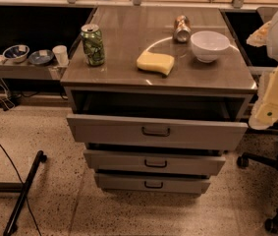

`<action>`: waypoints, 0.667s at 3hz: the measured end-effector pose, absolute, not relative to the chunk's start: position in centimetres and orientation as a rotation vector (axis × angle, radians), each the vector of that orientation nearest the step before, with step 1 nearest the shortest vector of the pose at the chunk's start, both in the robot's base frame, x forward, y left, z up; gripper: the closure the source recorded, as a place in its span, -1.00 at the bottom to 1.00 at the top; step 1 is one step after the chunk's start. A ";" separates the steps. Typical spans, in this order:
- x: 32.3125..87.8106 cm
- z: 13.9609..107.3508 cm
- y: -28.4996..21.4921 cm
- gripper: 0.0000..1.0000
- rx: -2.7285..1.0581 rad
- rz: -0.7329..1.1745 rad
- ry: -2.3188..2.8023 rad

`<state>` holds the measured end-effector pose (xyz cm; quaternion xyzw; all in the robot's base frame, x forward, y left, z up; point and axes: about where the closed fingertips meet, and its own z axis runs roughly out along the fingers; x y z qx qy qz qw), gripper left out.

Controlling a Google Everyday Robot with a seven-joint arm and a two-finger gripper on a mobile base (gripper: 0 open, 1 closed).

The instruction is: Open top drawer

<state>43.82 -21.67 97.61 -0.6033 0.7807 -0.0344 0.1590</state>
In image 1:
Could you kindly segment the yellow-white gripper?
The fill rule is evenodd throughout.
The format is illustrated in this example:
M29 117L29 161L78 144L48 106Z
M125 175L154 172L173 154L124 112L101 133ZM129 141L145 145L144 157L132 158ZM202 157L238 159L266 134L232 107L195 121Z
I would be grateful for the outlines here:
M271 72L262 73L257 96L249 125L255 130L265 130L278 120L278 67Z

